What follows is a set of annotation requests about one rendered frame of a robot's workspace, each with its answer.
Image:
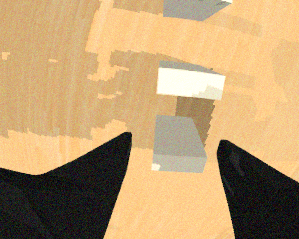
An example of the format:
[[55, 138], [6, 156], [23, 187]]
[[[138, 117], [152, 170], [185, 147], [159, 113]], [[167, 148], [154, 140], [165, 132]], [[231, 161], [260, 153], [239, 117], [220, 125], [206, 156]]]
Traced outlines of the white domino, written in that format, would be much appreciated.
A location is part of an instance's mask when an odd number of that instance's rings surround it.
[[202, 174], [207, 160], [192, 117], [156, 115], [152, 170]]
[[225, 76], [201, 64], [160, 60], [157, 92], [221, 100]]
[[204, 21], [232, 3], [232, 0], [164, 0], [162, 16]]

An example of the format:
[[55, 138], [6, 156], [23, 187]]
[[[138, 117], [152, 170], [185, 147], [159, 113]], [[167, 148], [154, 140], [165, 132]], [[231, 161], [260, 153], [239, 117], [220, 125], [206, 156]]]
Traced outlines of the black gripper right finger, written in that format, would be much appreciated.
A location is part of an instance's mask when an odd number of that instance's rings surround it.
[[236, 239], [299, 239], [299, 183], [222, 139], [218, 171]]

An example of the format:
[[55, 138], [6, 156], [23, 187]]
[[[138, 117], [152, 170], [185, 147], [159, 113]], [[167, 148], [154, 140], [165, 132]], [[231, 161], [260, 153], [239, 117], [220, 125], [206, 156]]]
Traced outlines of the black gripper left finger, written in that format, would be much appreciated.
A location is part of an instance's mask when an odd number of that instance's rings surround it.
[[131, 135], [123, 132], [41, 175], [0, 167], [0, 210], [46, 239], [103, 239], [131, 148]]

